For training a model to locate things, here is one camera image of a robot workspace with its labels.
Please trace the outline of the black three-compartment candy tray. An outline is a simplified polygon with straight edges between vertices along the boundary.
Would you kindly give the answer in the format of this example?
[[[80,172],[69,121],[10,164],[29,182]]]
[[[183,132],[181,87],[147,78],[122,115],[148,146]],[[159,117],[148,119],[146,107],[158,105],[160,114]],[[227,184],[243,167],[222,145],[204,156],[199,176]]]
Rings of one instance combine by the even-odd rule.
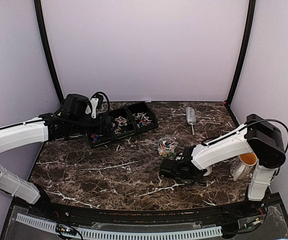
[[[108,143],[145,133],[159,127],[156,114],[145,102],[136,102],[110,111],[112,133],[110,136],[99,134],[100,126],[87,134],[90,146],[99,147]]]

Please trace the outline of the clear plastic cup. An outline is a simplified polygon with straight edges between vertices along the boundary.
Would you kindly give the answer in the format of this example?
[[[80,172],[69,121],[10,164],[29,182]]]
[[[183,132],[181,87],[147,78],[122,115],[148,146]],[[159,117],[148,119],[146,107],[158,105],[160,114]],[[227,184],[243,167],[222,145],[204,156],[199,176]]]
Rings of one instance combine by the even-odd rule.
[[[157,151],[162,157],[172,157],[175,153],[177,142],[170,136],[164,136],[158,140]]]

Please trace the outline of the metal candy scoop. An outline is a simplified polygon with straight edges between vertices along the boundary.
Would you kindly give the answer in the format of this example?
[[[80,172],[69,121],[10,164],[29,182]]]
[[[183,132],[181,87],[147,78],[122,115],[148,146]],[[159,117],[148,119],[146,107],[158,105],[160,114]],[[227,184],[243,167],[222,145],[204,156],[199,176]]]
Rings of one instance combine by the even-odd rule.
[[[194,136],[195,135],[194,125],[197,122],[196,111],[189,106],[186,107],[186,121],[191,126],[192,135]]]

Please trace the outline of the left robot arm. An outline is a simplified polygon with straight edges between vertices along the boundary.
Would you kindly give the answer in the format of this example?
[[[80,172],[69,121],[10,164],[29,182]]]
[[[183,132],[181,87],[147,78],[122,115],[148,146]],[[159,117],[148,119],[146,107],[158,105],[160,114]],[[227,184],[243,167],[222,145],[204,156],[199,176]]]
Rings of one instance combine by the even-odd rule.
[[[102,134],[109,116],[86,115],[79,119],[46,113],[19,123],[0,127],[0,155],[30,145],[42,144],[75,135]],[[0,164],[0,190],[30,205],[44,218],[51,218],[54,206],[44,190],[21,178]]]

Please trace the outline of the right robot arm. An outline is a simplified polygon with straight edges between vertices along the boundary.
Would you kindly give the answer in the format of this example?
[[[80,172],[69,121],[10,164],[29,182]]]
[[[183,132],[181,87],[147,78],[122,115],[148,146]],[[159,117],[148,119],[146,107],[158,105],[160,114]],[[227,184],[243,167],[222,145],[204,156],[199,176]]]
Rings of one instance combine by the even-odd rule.
[[[255,170],[248,186],[247,200],[239,205],[239,213],[250,217],[259,208],[280,167],[286,161],[288,143],[283,142],[277,119],[263,119],[250,114],[246,122],[229,133],[200,144],[192,145],[174,159],[163,159],[159,174],[186,184],[202,183],[211,167],[234,157],[254,159]]]

